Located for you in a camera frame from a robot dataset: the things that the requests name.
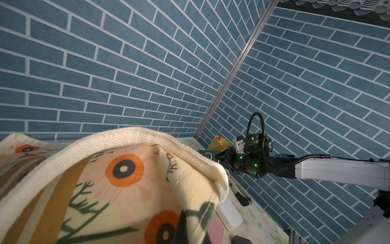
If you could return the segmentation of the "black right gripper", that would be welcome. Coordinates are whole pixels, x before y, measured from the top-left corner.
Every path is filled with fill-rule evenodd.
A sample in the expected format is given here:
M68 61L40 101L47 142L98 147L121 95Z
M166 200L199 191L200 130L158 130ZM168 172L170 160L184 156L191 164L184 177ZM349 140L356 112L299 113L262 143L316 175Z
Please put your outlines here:
M271 140L268 135L247 134L245 137L245 151L243 154L235 152L231 146L217 155L219 162L226 166L231 172L239 174L241 172L249 175L253 179L259 179L267 174L267 163L262 157L272 151L269 147Z

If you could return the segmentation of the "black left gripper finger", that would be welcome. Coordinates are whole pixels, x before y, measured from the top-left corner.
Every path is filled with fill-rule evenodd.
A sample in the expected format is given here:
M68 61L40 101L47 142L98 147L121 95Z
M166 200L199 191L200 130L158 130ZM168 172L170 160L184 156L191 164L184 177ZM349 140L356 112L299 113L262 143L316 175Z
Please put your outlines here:
M212 218L212 210L207 210L206 212L202 213L195 210L185 210L182 211L179 217L179 222L177 225L177 228L175 230L174 239L172 241L173 244L188 244L188 237L187 237L187 225L186 225L186 216L193 216L197 217L199 220L201 220L201 227L205 229L206 234L203 239L202 244L211 244L211 240L209 237L209 234L207 232L207 228L210 225L211 218Z

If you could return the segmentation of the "rounded pink pouch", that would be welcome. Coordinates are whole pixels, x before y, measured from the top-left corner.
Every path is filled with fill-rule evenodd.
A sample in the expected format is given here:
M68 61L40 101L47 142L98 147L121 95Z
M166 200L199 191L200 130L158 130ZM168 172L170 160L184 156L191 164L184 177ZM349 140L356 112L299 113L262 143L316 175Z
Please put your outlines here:
M212 218L207 234L211 244L222 244L224 236L224 226L220 222L219 218Z

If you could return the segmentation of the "dark green case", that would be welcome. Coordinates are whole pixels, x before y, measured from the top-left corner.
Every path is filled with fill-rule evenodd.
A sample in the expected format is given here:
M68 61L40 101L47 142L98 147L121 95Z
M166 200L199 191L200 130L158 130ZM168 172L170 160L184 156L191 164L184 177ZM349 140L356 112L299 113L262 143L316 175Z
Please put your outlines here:
M199 150L198 153L214 162L219 162L219 159L216 158L216 155L218 155L220 151Z

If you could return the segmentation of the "white pencil case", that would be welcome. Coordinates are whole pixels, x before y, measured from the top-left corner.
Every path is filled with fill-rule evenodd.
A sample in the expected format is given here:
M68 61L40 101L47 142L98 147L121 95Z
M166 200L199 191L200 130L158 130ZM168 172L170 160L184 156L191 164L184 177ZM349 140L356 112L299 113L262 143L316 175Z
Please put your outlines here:
M240 213L228 198L218 204L216 213L227 230L233 230L243 222Z

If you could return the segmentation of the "black pencil case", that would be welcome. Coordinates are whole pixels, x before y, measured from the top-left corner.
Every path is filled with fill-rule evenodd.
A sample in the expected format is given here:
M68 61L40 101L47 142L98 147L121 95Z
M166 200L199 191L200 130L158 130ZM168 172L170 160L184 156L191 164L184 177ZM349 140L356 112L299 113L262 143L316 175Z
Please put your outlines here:
M236 235L232 237L231 244L252 244L252 242L249 239Z

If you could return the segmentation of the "floral cream canvas bag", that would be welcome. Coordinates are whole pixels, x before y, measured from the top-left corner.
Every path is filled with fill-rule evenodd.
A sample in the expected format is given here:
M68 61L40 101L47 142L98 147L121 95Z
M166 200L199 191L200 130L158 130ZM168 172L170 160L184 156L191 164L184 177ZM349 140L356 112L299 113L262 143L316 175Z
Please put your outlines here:
M172 244L182 211L213 217L229 189L221 165L166 133L128 127L70 145L12 133L1 141L1 243ZM185 219L188 244L202 243L201 220Z

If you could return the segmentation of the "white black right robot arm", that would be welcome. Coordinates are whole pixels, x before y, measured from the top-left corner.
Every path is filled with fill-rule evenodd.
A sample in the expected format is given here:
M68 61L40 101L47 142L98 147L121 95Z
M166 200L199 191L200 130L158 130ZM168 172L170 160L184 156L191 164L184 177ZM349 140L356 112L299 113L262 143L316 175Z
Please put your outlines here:
M280 178L320 180L378 190L373 207L339 240L338 244L388 244L390 242L390 162L348 160L331 155L270 156L267 134L247 134L241 142L215 157L230 171L259 179L267 173Z

